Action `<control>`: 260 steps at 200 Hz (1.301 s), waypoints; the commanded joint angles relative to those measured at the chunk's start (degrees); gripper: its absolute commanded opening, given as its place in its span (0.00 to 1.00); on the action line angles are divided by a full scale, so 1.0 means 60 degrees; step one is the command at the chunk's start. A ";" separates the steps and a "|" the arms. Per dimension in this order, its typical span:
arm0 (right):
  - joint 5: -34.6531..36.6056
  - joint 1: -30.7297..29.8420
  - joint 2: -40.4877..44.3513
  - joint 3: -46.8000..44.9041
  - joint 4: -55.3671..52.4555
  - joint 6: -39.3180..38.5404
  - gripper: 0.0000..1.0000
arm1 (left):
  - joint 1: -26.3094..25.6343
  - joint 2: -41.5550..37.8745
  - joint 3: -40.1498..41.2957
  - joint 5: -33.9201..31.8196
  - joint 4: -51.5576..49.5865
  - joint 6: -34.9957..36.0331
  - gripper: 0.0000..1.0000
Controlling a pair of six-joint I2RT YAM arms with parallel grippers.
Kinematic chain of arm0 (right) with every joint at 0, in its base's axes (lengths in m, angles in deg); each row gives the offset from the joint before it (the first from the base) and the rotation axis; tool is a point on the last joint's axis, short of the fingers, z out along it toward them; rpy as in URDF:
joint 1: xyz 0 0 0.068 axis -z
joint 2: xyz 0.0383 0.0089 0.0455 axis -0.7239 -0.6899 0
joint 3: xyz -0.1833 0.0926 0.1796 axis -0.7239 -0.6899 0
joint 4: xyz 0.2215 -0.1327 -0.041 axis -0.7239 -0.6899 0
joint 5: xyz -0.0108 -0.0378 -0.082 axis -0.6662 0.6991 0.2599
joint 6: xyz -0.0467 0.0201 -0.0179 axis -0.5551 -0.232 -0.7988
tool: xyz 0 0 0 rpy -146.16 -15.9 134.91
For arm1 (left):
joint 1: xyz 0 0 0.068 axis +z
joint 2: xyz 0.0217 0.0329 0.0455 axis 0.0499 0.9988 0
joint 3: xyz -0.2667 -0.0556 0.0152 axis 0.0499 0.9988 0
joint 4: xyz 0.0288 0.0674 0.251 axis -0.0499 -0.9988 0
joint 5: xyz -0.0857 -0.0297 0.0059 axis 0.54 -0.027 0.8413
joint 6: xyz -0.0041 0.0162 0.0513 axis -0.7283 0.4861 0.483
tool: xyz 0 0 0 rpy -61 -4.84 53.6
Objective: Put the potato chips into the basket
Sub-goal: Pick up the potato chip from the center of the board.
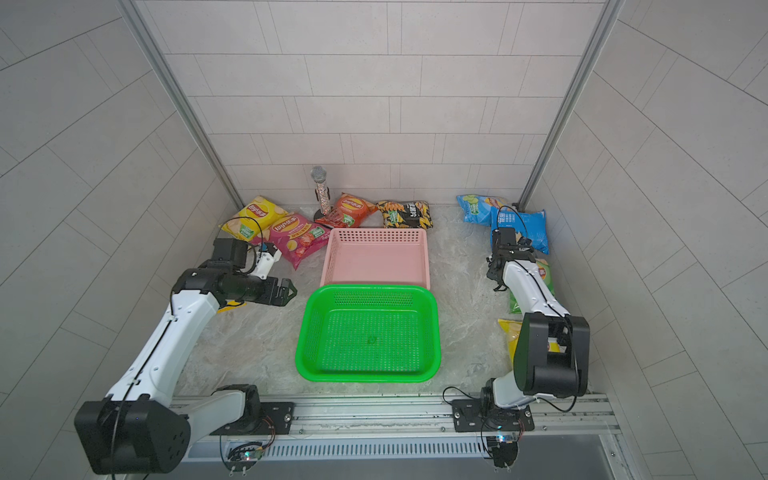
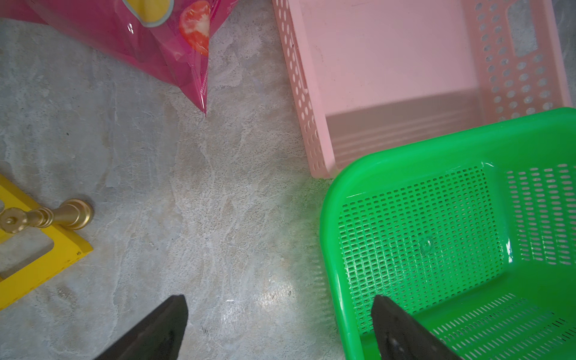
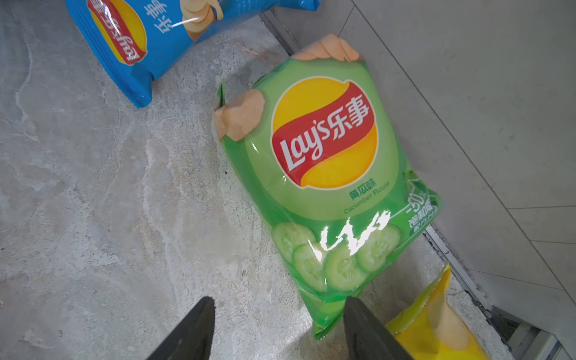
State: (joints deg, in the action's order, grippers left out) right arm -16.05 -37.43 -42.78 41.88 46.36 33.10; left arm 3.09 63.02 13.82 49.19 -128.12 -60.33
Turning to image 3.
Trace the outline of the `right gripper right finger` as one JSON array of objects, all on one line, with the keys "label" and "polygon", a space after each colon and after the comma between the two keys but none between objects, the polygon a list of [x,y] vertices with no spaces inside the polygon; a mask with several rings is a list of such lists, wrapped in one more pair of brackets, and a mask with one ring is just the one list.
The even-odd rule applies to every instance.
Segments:
[{"label": "right gripper right finger", "polygon": [[343,321],[349,359],[413,360],[359,298],[346,299]]}]

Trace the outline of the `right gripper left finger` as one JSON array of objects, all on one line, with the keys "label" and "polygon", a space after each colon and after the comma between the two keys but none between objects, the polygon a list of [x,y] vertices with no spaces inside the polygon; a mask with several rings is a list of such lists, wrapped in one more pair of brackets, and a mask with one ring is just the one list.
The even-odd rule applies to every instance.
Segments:
[{"label": "right gripper left finger", "polygon": [[208,360],[214,333],[215,300],[204,296],[147,359]]}]

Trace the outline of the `yellow chips bag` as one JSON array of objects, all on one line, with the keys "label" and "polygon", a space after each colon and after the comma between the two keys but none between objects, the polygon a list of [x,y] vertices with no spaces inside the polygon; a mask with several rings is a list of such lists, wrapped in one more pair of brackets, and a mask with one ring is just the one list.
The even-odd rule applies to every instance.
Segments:
[{"label": "yellow chips bag", "polygon": [[489,360],[466,323],[446,301],[451,277],[445,265],[411,306],[386,325],[414,359]]}]

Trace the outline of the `green cucumber chips bag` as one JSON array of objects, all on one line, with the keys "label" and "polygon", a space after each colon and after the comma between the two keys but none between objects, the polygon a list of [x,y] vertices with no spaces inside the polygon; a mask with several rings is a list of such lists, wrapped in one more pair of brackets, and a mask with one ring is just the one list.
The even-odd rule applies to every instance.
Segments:
[{"label": "green cucumber chips bag", "polygon": [[367,62],[328,34],[213,114],[218,138],[312,319],[327,336],[347,298],[443,209],[413,170]]}]

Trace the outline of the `blue chips bag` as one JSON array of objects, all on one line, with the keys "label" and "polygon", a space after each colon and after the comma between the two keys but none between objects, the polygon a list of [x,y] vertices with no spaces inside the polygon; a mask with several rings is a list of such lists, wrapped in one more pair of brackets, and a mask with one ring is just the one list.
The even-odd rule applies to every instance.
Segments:
[{"label": "blue chips bag", "polygon": [[82,0],[67,9],[93,53],[137,108],[152,83],[195,43],[274,6],[315,11],[318,0]]}]

